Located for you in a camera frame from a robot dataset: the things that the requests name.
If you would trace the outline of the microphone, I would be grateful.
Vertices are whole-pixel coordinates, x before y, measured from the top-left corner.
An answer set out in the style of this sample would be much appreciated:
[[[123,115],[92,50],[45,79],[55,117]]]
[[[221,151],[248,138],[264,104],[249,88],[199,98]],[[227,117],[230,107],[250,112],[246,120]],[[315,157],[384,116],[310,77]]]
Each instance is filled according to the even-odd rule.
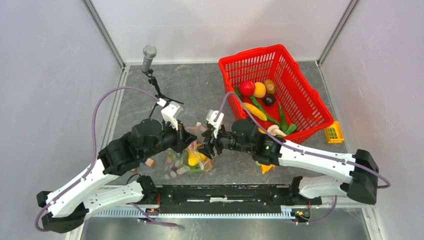
[[[163,99],[167,104],[175,102],[175,104],[183,105],[184,103],[170,97],[167,97],[161,92],[161,89],[158,85],[156,77],[153,75],[154,70],[151,68],[153,59],[157,55],[157,48],[154,45],[148,44],[143,49],[143,62],[141,65],[142,72],[148,77],[148,83],[153,85],[156,90],[156,95],[158,99]]]

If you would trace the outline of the green toy bean pod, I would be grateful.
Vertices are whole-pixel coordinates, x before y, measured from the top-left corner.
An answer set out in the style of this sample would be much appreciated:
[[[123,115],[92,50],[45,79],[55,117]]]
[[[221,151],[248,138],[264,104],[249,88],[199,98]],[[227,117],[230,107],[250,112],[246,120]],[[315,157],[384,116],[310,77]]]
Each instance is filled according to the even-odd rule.
[[[188,174],[204,173],[204,172],[208,172],[210,169],[211,169],[210,166],[205,166],[204,168],[201,168],[200,166],[189,166],[187,173]]]

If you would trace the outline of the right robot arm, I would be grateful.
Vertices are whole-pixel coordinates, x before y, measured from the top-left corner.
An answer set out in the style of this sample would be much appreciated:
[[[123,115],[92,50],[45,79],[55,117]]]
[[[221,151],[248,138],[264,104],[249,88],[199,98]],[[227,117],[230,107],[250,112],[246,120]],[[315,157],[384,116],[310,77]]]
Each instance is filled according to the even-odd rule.
[[[248,153],[262,165],[295,167],[320,173],[319,177],[299,176],[293,179],[288,196],[295,204],[321,196],[346,196],[368,205],[377,202],[379,167],[366,150],[336,153],[305,147],[261,133],[248,119],[235,121],[230,131],[223,126],[216,128],[208,124],[201,135],[204,140],[198,150],[207,157],[231,150]]]

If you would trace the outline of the red plastic shopping basket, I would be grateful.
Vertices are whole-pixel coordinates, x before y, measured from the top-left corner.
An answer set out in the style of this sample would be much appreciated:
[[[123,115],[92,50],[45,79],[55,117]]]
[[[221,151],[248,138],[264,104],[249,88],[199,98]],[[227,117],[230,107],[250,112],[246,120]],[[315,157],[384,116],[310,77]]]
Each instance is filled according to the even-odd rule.
[[[266,105],[263,97],[243,96],[244,103],[260,105],[267,120],[254,116],[261,126],[268,128],[284,124],[292,132],[286,139],[303,143],[318,131],[333,124],[334,118],[320,94],[302,74],[299,64],[282,44],[257,47],[219,59],[218,66],[226,92],[241,94],[246,82],[274,86],[275,101]]]

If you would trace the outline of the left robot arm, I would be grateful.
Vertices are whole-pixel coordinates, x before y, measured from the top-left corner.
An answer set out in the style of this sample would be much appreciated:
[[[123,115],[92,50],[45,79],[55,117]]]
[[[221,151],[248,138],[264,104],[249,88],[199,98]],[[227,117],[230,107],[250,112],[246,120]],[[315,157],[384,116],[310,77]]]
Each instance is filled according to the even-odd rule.
[[[142,160],[168,149],[180,153],[196,139],[196,135],[185,130],[181,121],[173,128],[170,123],[152,118],[142,120],[95,154],[85,172],[67,185],[37,194],[37,203],[42,210],[36,217],[36,228],[41,232],[67,233],[105,209],[140,201],[153,203],[158,191],[152,178],[146,175],[114,190],[95,191],[138,167]]]

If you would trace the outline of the yellow toy banana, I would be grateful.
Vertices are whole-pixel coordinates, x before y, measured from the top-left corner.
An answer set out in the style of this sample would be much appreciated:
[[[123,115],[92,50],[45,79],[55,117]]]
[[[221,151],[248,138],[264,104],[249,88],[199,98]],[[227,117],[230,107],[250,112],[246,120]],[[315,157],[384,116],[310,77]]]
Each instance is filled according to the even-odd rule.
[[[250,104],[250,103],[246,103],[246,102],[244,102],[243,105],[247,108],[247,110],[253,116],[257,117],[261,121],[267,121],[268,120],[267,115],[262,110],[260,110],[258,107],[256,107],[255,105]]]

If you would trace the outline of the yellow toy cheese wedge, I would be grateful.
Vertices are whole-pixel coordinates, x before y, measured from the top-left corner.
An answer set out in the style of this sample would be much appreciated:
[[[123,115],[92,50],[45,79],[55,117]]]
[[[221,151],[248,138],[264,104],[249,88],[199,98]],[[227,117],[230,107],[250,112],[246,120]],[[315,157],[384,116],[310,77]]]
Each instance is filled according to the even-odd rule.
[[[259,166],[259,167],[260,167],[260,170],[261,170],[261,173],[262,173],[262,174],[267,173],[268,171],[270,171],[272,168],[274,168],[274,167],[275,167],[275,165],[274,165],[274,164],[265,165],[265,164],[261,164],[261,163],[259,163],[258,161],[256,161],[255,163],[256,163],[256,165],[257,165],[257,166]]]

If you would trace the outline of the clear zip top bag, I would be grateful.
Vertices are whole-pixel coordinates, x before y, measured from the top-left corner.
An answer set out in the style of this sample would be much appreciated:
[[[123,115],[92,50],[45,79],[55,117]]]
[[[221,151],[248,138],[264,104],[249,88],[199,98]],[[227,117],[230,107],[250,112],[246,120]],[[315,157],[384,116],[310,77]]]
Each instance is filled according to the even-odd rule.
[[[200,122],[197,122],[195,126],[187,127],[186,131],[194,134],[196,140],[182,152],[176,152],[171,148],[165,151],[166,159],[162,175],[164,180],[168,181],[183,175],[200,174],[213,168],[213,160],[199,152],[205,139],[202,133],[206,130],[206,127]]]

